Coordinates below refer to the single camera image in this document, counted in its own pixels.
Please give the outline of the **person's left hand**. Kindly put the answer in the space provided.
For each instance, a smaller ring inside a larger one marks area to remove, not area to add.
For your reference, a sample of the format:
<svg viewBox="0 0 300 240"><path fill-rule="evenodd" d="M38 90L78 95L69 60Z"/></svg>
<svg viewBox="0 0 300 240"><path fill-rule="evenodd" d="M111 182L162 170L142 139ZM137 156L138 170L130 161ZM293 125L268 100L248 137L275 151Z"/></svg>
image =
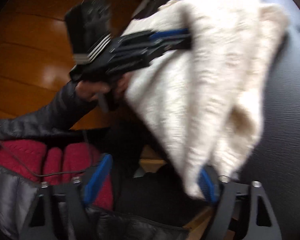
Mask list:
<svg viewBox="0 0 300 240"><path fill-rule="evenodd" d="M124 96L125 91L127 90L130 80L133 76L133 72L128 72L121 76L114 86L114 95L117 98ZM100 94L106 94L110 92L112 88L110 85L103 82L89 82L89 81L80 81L75 88L76 95L86 101L95 101L98 100Z"/></svg>

